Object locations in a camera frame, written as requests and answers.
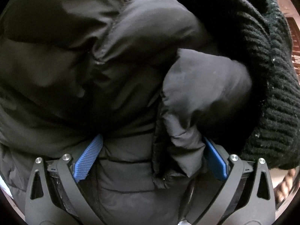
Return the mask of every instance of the person's hand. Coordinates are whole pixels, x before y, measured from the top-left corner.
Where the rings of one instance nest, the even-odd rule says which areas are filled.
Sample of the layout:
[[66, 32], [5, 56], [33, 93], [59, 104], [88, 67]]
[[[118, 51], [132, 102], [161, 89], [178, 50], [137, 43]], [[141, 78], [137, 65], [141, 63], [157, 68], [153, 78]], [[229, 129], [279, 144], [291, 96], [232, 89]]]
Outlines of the person's hand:
[[282, 202], [289, 195], [293, 186], [293, 177], [296, 174], [295, 169], [290, 169], [283, 181], [274, 189], [275, 199], [277, 202]]

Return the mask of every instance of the zipper teeth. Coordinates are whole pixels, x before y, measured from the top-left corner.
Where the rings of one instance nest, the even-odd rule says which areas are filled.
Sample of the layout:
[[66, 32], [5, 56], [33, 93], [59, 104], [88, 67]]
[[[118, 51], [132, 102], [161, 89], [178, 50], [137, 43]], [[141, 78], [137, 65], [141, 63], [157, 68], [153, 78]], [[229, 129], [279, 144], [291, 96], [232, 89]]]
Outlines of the zipper teeth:
[[192, 200], [192, 197], [193, 197], [193, 193], [194, 193], [194, 188], [192, 188], [192, 192], [191, 192], [191, 194], [190, 194], [190, 198], [189, 198], [189, 200], [188, 200], [188, 204], [190, 203], [190, 201]]

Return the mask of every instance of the silver rivet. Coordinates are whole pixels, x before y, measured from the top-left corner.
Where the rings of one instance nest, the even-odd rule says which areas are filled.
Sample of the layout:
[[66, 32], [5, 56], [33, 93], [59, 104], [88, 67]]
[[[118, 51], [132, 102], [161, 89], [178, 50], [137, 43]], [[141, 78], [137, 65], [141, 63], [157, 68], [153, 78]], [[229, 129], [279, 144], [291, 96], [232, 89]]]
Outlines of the silver rivet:
[[37, 159], [35, 159], [35, 163], [37, 164], [40, 164], [42, 162], [42, 158], [41, 157], [38, 157]]
[[230, 159], [233, 160], [234, 162], [239, 159], [239, 157], [235, 154], [230, 155]]
[[64, 161], [68, 161], [68, 160], [70, 160], [70, 158], [71, 158], [71, 155], [70, 155], [70, 154], [64, 154], [64, 155], [62, 156], [62, 159], [63, 159]]
[[263, 158], [258, 159], [258, 161], [259, 161], [260, 164], [265, 164], [266, 163], [266, 160], [263, 159]]

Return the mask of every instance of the black puffer jacket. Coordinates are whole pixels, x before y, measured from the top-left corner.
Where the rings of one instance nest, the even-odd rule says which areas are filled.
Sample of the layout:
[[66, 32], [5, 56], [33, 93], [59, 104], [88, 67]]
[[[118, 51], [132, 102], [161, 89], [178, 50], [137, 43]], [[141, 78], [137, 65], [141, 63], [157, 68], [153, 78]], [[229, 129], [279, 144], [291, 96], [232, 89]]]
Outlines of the black puffer jacket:
[[[101, 133], [79, 183], [97, 215], [176, 225], [203, 167], [195, 129], [228, 142], [257, 120], [246, 66], [224, 56], [177, 0], [10, 0], [0, 18], [0, 173], [20, 209], [37, 156], [59, 158]], [[153, 143], [163, 133], [176, 164], [160, 179]]]

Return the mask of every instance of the knit beanie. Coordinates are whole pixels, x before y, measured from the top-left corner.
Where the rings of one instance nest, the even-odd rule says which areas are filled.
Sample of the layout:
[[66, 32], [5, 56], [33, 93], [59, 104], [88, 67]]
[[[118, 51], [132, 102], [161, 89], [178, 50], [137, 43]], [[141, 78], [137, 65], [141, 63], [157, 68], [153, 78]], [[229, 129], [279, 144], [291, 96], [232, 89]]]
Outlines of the knit beanie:
[[292, 40], [277, 0], [185, 0], [218, 39], [220, 50], [244, 62], [253, 80], [257, 122], [240, 157], [264, 157], [269, 168], [300, 163], [300, 87]]

